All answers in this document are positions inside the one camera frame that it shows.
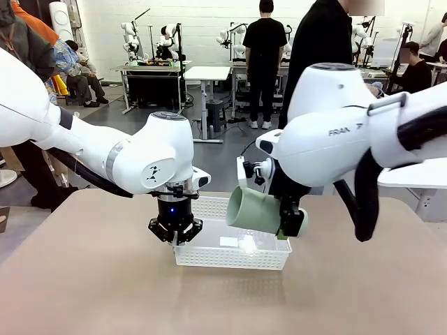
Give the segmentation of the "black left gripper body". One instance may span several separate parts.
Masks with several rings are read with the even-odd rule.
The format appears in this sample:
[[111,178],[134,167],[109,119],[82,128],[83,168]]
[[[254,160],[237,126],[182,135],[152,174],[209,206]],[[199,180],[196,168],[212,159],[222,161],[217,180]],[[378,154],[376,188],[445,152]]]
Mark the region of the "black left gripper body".
[[168,231],[185,231],[193,223],[191,199],[176,202],[157,200],[157,221]]

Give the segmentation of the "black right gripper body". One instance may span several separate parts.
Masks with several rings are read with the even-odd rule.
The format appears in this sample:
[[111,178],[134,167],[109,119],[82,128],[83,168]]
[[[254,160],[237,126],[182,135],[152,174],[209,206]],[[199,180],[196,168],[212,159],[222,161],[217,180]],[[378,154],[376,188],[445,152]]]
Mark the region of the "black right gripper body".
[[299,207],[300,199],[309,194],[311,188],[288,177],[279,163],[274,163],[268,194],[280,201],[282,209]]

